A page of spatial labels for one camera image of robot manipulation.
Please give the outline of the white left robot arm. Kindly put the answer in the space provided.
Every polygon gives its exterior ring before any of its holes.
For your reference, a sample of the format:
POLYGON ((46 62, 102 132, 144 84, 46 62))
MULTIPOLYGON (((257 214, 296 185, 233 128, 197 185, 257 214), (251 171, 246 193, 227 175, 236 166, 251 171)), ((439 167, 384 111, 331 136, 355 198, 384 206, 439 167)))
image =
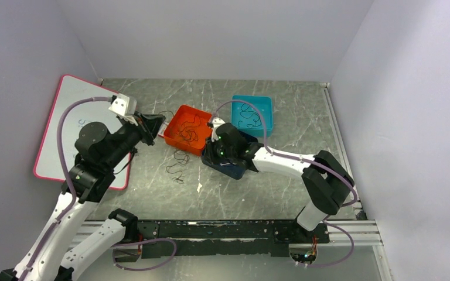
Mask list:
POLYGON ((78 154, 74 166, 66 170, 51 217, 25 257, 14 268, 3 270, 0 280, 77 280, 113 245, 141 240, 137 217, 117 209, 95 233, 69 248, 115 180, 115 167, 140 142, 153 145, 165 122, 161 114, 136 112, 132 117, 132 122, 121 118, 122 125, 114 133, 101 122, 90 122, 80 129, 75 142, 78 154))

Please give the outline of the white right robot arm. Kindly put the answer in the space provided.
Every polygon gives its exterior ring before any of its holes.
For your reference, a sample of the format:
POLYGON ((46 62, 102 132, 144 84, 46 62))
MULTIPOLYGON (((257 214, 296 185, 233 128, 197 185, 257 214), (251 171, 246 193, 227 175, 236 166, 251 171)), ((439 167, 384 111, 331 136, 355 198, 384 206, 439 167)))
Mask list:
POLYGON ((249 140, 234 125, 220 118, 214 118, 208 126, 212 132, 206 139, 207 162, 219 166, 228 163, 256 173, 275 173, 302 180, 309 200, 292 228, 299 242, 308 242, 322 220, 336 215, 347 204, 349 195, 357 195, 351 176, 326 150, 314 155, 296 155, 249 140))

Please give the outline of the red and white small box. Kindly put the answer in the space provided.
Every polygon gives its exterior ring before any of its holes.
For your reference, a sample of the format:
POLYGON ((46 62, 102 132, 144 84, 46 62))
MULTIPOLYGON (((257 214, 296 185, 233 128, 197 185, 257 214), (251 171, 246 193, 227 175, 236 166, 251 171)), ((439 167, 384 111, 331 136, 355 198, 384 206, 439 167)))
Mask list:
POLYGON ((159 130, 158 133, 159 133, 160 135, 163 135, 164 132, 165 132, 165 130, 166 130, 166 128, 168 127, 168 125, 169 125, 168 122, 163 123, 162 126, 160 127, 160 130, 159 130))

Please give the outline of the dark blue plastic bin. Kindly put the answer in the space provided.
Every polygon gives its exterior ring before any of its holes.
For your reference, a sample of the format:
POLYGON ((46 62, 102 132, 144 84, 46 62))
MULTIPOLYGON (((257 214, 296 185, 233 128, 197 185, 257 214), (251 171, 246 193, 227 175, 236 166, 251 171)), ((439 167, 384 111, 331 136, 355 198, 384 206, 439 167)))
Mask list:
POLYGON ((212 135, 206 139, 206 146, 202 150, 201 161, 203 164, 235 180, 241 179, 247 170, 258 173, 258 170, 255 167, 244 169, 229 160, 222 160, 219 163, 213 163, 211 146, 214 142, 211 141, 211 138, 214 133, 216 133, 216 131, 213 131, 212 135))

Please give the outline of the teal plastic bin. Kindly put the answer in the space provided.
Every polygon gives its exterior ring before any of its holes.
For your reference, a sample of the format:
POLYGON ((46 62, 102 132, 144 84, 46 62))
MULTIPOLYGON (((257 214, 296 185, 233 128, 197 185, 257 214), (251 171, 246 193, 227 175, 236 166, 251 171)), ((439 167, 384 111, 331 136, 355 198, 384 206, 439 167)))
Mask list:
POLYGON ((273 103, 270 97, 234 95, 234 100, 247 101, 231 104, 231 123, 240 131, 251 136, 263 137, 263 128, 271 136, 274 127, 273 103))

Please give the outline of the orange plastic bin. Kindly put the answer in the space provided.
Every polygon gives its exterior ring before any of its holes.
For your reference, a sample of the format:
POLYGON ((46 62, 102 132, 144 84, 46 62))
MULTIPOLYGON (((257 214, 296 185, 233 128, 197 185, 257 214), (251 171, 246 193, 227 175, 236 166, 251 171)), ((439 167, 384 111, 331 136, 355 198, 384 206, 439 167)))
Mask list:
POLYGON ((200 109, 181 105, 166 128, 163 138, 167 145, 201 156, 212 129, 207 125, 212 115, 200 109))

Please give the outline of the pink-framed whiteboard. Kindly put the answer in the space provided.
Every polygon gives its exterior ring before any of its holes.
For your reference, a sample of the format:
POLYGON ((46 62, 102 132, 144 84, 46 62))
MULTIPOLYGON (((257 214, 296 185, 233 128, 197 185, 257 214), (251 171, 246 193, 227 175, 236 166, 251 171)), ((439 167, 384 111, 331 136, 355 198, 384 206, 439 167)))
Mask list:
MULTIPOLYGON (((116 93, 89 81, 71 75, 60 78, 53 106, 49 114, 46 130, 37 154, 33 174, 40 179, 64 181, 64 174, 57 150, 57 126, 65 109, 72 103, 90 97, 112 97, 116 93)), ((90 122, 101 122, 111 133, 120 129, 121 123, 116 115, 108 110, 107 102, 89 102, 72 109, 63 124, 62 144, 66 166, 71 169, 77 149, 75 141, 82 127, 90 122)))

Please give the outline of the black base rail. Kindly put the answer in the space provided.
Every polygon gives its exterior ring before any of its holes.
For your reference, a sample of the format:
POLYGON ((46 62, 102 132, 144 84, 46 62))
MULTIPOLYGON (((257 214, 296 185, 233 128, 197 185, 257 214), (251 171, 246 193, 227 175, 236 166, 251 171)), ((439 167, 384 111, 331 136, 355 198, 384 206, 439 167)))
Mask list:
POLYGON ((289 257, 295 244, 327 244, 328 228, 318 224, 307 231, 295 220, 218 220, 178 221, 140 220, 121 240, 121 244, 147 241, 141 257, 255 255, 289 257))

